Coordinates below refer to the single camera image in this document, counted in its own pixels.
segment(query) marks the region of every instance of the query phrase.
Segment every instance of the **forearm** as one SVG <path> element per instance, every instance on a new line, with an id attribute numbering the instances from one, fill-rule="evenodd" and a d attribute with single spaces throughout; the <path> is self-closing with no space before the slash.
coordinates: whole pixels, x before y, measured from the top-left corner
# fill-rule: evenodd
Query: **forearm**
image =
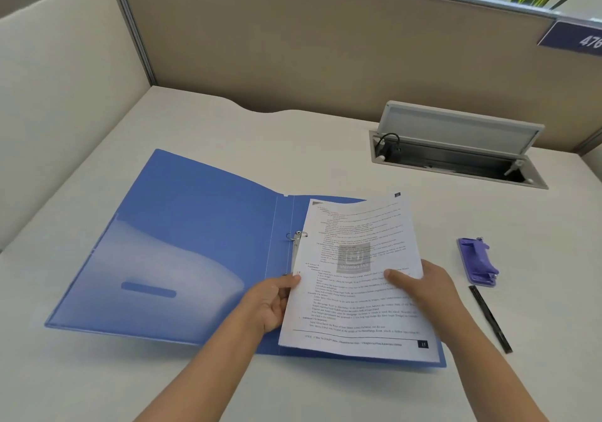
<path id="1" fill-rule="evenodd" d="M 237 307 L 135 422 L 217 422 L 262 335 L 262 326 Z"/>
<path id="2" fill-rule="evenodd" d="M 471 319 L 463 327 L 448 339 L 447 346 L 475 418 L 479 422 L 547 421 L 516 373 L 476 323 Z"/>

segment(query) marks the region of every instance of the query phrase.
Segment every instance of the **cubicle number sign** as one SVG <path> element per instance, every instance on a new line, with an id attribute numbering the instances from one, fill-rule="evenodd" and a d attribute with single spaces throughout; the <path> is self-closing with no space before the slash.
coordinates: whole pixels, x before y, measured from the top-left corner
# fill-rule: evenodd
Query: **cubicle number sign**
<path id="1" fill-rule="evenodd" d="M 602 56 L 602 27 L 556 21 L 539 46 Z"/>

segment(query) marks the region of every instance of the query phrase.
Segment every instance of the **white desk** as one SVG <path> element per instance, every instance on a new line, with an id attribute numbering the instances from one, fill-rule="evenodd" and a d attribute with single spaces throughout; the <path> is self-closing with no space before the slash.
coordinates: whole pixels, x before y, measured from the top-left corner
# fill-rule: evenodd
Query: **white desk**
<path id="1" fill-rule="evenodd" d="M 259 114 L 217 97 L 152 88 L 0 254 L 0 419 L 129 421 L 195 348 L 50 330 L 63 295 L 155 148 L 290 194 L 366 198 L 402 188 L 422 257 L 445 266 L 494 341 L 456 239 L 484 236 L 498 286 L 482 294 L 512 364 L 551 420 L 599 419 L 602 183 L 575 154 L 531 149 L 550 190 L 370 161 L 373 122 Z M 256 356 L 223 421 L 472 420 L 448 368 Z"/>

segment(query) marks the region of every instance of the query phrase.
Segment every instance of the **binder ring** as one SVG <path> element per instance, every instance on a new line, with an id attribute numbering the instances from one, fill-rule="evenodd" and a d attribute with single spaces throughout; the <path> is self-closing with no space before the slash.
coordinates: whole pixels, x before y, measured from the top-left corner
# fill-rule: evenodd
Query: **binder ring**
<path id="1" fill-rule="evenodd" d="M 300 240 L 300 239 L 301 239 L 301 237 L 302 237 L 302 236 L 305 236 L 305 237 L 307 237 L 307 232 L 301 232 L 301 231 L 299 231 L 299 232 L 295 232 L 295 236 L 297 236 L 297 235 L 298 235 L 298 237 L 297 237 L 297 238 L 291 238 L 291 237 L 290 237 L 290 234 L 291 234 L 291 232 L 288 232 L 288 233 L 287 233 L 287 238 L 289 238 L 289 240 L 291 240 L 291 241 L 298 241 L 298 240 Z"/>

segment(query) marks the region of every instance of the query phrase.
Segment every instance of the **hand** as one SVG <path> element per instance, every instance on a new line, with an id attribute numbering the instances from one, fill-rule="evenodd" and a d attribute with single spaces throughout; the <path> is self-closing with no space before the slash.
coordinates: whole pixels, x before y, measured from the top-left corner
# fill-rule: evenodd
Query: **hand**
<path id="1" fill-rule="evenodd" d="M 385 270 L 385 279 L 412 297 L 441 338 L 448 343 L 457 332 L 476 327 L 462 304 L 448 273 L 435 264 L 422 260 L 424 276 L 416 279 L 396 270 Z"/>
<path id="2" fill-rule="evenodd" d="M 261 334 L 271 332 L 282 325 L 284 310 L 287 308 L 288 294 L 301 281 L 298 274 L 287 274 L 266 279 L 247 291 L 238 309 L 247 312 L 261 330 Z"/>

